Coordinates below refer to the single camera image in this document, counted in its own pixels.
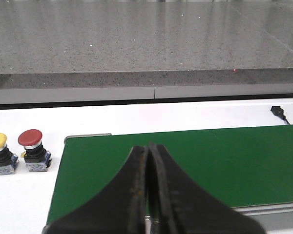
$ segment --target granite countertop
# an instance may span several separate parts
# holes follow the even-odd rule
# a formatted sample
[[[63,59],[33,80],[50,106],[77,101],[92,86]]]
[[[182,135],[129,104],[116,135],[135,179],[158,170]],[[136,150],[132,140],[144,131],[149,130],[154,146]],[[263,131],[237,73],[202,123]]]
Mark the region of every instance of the granite countertop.
[[[255,85],[256,91],[261,84],[270,85],[267,93],[272,84],[293,93],[293,2],[0,0],[4,95],[141,86],[156,97],[161,86]],[[237,95],[252,92],[261,94],[242,88]],[[190,94],[203,95],[209,92]]]

